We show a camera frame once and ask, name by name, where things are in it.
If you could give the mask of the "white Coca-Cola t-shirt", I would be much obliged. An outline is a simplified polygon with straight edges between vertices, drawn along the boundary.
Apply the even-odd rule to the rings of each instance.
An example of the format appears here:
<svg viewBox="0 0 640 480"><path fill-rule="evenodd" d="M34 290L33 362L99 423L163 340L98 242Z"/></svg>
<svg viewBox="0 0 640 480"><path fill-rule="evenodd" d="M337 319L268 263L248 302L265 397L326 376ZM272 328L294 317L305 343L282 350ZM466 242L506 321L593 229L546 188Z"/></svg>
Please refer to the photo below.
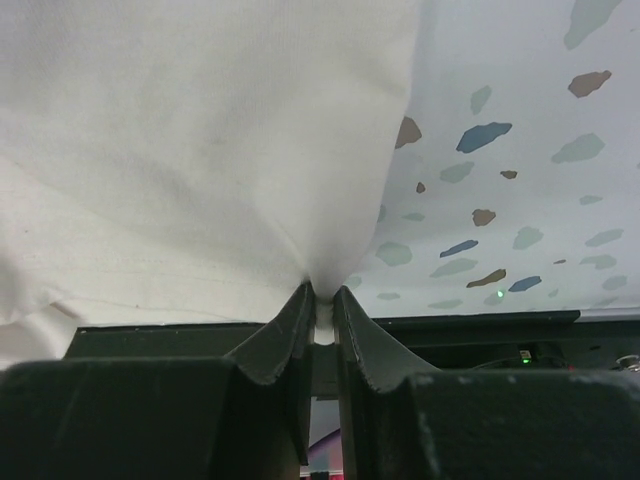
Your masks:
<svg viewBox="0 0 640 480"><path fill-rule="evenodd" d="M416 1L5 1L1 363L266 322L377 223Z"/></svg>

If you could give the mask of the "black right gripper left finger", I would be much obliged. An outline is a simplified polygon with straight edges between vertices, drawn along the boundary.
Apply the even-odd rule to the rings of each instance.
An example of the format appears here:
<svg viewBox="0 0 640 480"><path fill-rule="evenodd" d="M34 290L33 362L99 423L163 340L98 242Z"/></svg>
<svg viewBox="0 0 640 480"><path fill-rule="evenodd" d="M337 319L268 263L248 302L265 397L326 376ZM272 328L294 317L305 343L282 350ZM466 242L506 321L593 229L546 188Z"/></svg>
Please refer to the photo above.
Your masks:
<svg viewBox="0 0 640 480"><path fill-rule="evenodd" d="M5 479L296 479L315 295L213 358L21 363L1 377Z"/></svg>

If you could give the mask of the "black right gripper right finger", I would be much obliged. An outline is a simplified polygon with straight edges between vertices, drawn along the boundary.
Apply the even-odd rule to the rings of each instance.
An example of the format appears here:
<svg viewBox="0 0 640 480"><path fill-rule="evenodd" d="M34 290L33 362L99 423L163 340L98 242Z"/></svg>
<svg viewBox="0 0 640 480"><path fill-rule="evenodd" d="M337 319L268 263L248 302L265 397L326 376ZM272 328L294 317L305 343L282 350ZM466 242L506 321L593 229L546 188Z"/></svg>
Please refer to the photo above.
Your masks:
<svg viewBox="0 0 640 480"><path fill-rule="evenodd" d="M635 479L639 384L594 370L439 370L333 300L348 479Z"/></svg>

